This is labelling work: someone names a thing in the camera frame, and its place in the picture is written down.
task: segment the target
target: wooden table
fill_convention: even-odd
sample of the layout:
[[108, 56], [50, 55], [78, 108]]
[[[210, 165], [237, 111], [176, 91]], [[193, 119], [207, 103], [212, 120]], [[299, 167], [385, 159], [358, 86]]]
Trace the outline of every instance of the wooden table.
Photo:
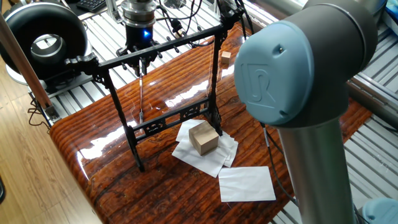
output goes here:
[[[243, 42], [236, 25], [222, 50], [232, 53], [231, 64], [218, 76], [218, 107], [222, 128], [239, 142], [233, 167], [270, 166], [264, 134], [239, 101], [233, 62]], [[206, 95], [213, 47], [188, 51], [144, 77], [146, 120], [192, 103]], [[139, 82], [118, 90], [130, 124], [138, 122]], [[341, 119], [346, 141], [371, 113], [350, 100]], [[288, 202], [271, 174], [274, 202], [221, 203], [218, 179], [173, 157], [179, 125], [141, 142], [138, 153], [146, 171], [139, 172], [127, 145], [110, 96], [62, 119], [51, 137], [71, 172], [104, 223], [268, 223]], [[280, 144], [277, 131], [270, 129]], [[272, 147], [279, 178], [293, 194], [283, 155]]]

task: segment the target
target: blue joint cap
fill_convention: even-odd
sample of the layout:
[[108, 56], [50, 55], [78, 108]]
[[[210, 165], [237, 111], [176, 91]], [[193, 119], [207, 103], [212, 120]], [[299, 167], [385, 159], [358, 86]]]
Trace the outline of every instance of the blue joint cap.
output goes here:
[[275, 22], [243, 43], [235, 60], [239, 99], [257, 120], [285, 124], [305, 106], [314, 79], [305, 34], [288, 21]]

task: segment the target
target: black round device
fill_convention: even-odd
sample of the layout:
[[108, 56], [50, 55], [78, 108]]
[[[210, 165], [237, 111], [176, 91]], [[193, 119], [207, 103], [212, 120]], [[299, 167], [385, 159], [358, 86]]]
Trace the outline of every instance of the black round device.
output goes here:
[[[83, 24], [71, 10], [56, 1], [16, 4], [4, 17], [41, 80], [64, 73], [66, 58], [85, 54], [88, 41]], [[7, 65], [18, 72], [1, 44], [0, 54]]]

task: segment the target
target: black metal stand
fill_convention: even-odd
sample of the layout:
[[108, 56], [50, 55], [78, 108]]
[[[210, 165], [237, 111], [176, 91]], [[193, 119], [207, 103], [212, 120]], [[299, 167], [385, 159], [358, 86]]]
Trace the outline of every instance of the black metal stand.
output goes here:
[[[221, 136], [223, 131], [221, 130], [221, 116], [218, 112], [218, 107], [216, 104], [216, 85], [217, 85], [217, 74], [218, 74], [218, 55], [221, 49], [221, 45], [224, 40], [228, 36], [228, 31], [232, 29], [235, 22], [238, 22], [241, 18], [243, 11], [238, 8], [234, 14], [229, 14], [228, 18], [221, 18], [221, 25], [216, 27], [203, 30], [196, 34], [188, 35], [182, 37], [177, 40], [172, 40], [164, 44], [154, 45], [147, 49], [138, 50], [134, 53], [128, 55], [122, 55], [118, 58], [108, 60], [103, 63], [99, 63], [97, 57], [94, 54], [90, 54], [86, 57], [78, 56], [74, 59], [67, 59], [65, 61], [66, 65], [70, 68], [79, 71], [85, 72], [87, 75], [92, 75], [94, 81], [101, 83], [105, 86], [105, 88], [109, 89], [116, 110], [118, 111], [118, 115], [120, 117], [120, 121], [122, 122], [124, 132], [126, 133], [127, 141], [131, 148], [132, 154], [137, 162], [137, 166], [141, 172], [145, 171], [144, 165], [138, 155], [136, 146], [140, 140], [153, 136], [161, 131], [164, 131], [168, 128], [171, 128], [177, 124], [180, 124], [186, 120], [197, 117], [199, 115], [204, 115], [208, 122], [215, 128], [216, 132]], [[203, 39], [205, 37], [214, 36], [214, 54], [213, 54], [213, 66], [211, 73], [211, 91], [208, 97], [199, 100], [190, 105], [184, 106], [183, 108], [179, 108], [177, 110], [168, 112], [154, 118], [150, 121], [146, 121], [140, 125], [135, 127], [131, 127], [127, 124], [126, 117], [123, 113], [123, 108], [120, 103], [118, 94], [113, 85], [112, 79], [109, 76], [109, 69], [113, 67], [117, 67], [119, 65], [131, 65], [133, 62], [140, 60], [140, 58], [147, 58], [150, 55], [157, 54], [160, 52], [176, 49], [178, 46], [185, 45], [190, 42], [194, 42], [196, 40]], [[173, 121], [171, 123], [167, 123], [166, 119], [179, 114], [180, 117], [178, 120]], [[144, 130], [144, 134], [140, 136], [135, 135], [135, 131]]]

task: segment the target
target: white paper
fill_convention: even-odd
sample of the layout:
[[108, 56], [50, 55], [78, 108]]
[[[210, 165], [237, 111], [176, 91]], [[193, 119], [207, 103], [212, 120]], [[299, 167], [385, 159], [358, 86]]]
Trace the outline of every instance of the white paper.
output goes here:
[[[181, 142], [183, 139], [186, 139], [189, 142], [189, 129], [195, 127], [196, 125], [202, 124], [204, 121], [205, 120], [199, 120], [199, 119], [189, 119], [188, 121], [184, 121], [181, 124], [180, 130], [178, 131], [176, 141]], [[227, 167], [232, 166], [232, 163], [236, 156], [237, 149], [238, 149], [238, 142], [235, 141], [229, 134], [227, 134], [226, 132], [223, 131], [223, 135], [218, 138], [218, 147], [215, 150], [221, 150], [221, 151], [226, 152], [227, 157], [223, 164], [224, 166], [227, 166]]]
[[205, 120], [189, 119], [181, 124], [181, 128], [178, 131], [177, 138], [175, 141], [180, 142], [185, 136], [189, 136], [189, 129], [196, 125], [202, 124]]
[[228, 151], [228, 157], [226, 158], [226, 160], [224, 162], [224, 166], [226, 166], [226, 167], [232, 166], [232, 162], [234, 161], [235, 156], [236, 156], [236, 151], [238, 150], [238, 144], [239, 143], [237, 141], [233, 141], [233, 146], [229, 149], [226, 149]]
[[174, 149], [172, 155], [215, 178], [220, 172], [228, 153], [224, 148], [217, 147], [215, 150], [201, 156], [189, 142], [189, 137], [185, 136]]
[[269, 168], [222, 168], [218, 174], [221, 202], [276, 200]]

